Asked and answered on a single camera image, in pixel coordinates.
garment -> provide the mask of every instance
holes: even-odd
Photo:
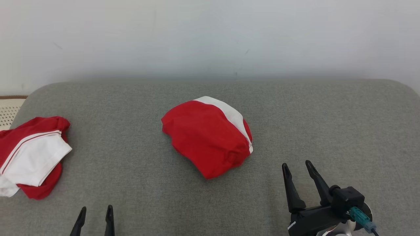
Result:
[[[180,104],[162,118],[162,131],[206,178],[240,166],[253,151],[252,136],[241,113],[211,97]]]
[[[48,196],[62,171],[59,162],[71,151],[65,135],[69,126],[59,116],[36,117],[0,131],[0,194],[10,197],[20,187],[29,198]]]

red stripe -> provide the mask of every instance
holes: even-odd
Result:
[[[49,134],[41,134],[41,135],[38,135],[38,136],[32,137],[32,138],[30,138],[30,139],[28,139],[28,140],[25,140],[23,143],[21,143],[21,145],[19,145],[19,147],[18,147],[18,148],[16,149],[16,151],[13,153],[12,157],[10,158],[10,160],[7,162],[6,166],[3,168],[3,171],[2,171],[2,173],[1,173],[1,174],[3,174],[3,173],[4,173],[4,171],[6,170],[7,166],[9,165],[10,161],[12,161],[12,159],[14,158],[14,156],[15,156],[16,152],[19,150],[19,148],[21,148],[21,146],[22,146],[24,143],[26,143],[27,141],[32,140],[32,139],[34,139],[34,138],[38,138],[38,137],[41,137],[41,136],[46,136],[46,135],[50,135],[50,134],[60,134],[60,133],[59,133],[59,132],[54,132],[54,133],[49,133]]]

beige mesh mat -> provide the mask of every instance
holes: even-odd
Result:
[[[7,130],[21,108],[26,96],[0,97],[0,130]]]

black mount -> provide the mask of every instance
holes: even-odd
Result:
[[[282,165],[284,185],[287,205],[291,213],[290,236],[315,236],[319,231],[350,220],[347,211],[351,207],[358,207],[362,211],[369,209],[364,203],[365,197],[356,189],[353,187],[341,189],[337,185],[330,188],[310,161],[307,160],[305,164],[310,177],[315,182],[321,202],[318,207],[306,209],[305,202],[300,199],[293,184],[291,172],[284,163]]]
[[[76,223],[71,230],[70,236],[80,236],[80,231],[84,225],[84,220],[86,218],[86,207],[82,207],[79,216],[77,217]],[[108,205],[108,210],[106,211],[105,216],[106,228],[105,236],[115,236],[114,229],[114,211],[111,205]]]

white wall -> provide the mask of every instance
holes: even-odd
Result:
[[[418,0],[0,0],[0,94],[74,73],[401,81],[420,93]]]

